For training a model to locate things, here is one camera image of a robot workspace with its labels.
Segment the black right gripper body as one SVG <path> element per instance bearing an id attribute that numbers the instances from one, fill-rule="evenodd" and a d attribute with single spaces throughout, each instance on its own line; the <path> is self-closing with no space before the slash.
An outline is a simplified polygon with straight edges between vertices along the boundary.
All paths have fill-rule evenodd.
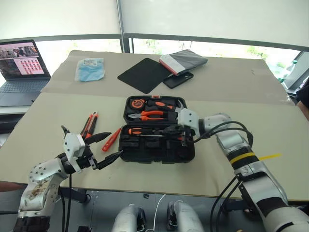
<path id="1" fill-rule="evenodd" d="M 179 126 L 178 128 L 180 136 L 178 140 L 182 146 L 188 146 L 193 142 L 193 137 L 196 135 L 195 131 L 189 126 Z"/>

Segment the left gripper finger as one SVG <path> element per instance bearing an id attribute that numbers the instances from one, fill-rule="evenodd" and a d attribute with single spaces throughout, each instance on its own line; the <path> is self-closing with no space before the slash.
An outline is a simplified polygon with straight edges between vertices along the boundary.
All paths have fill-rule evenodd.
<path id="1" fill-rule="evenodd" d="M 101 170 L 109 165 L 111 165 L 113 162 L 115 162 L 123 153 L 123 150 L 112 153 L 108 155 L 103 161 L 96 163 L 96 168 L 98 170 Z"/>
<path id="2" fill-rule="evenodd" d="M 97 143 L 97 142 L 104 140 L 109 135 L 111 135 L 111 132 L 102 132 L 102 133 L 94 134 L 94 135 L 92 135 L 88 138 L 85 138 L 84 142 L 85 142 L 85 144 L 90 145 L 92 143 Z"/>

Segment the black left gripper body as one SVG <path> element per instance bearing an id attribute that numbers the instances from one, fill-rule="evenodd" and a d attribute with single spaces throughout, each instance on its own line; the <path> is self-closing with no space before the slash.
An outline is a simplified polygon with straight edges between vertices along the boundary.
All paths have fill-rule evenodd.
<path id="1" fill-rule="evenodd" d="M 81 170 L 91 167 L 93 170 L 97 169 L 96 160 L 89 145 L 85 145 L 82 155 L 77 159 L 77 164 Z"/>

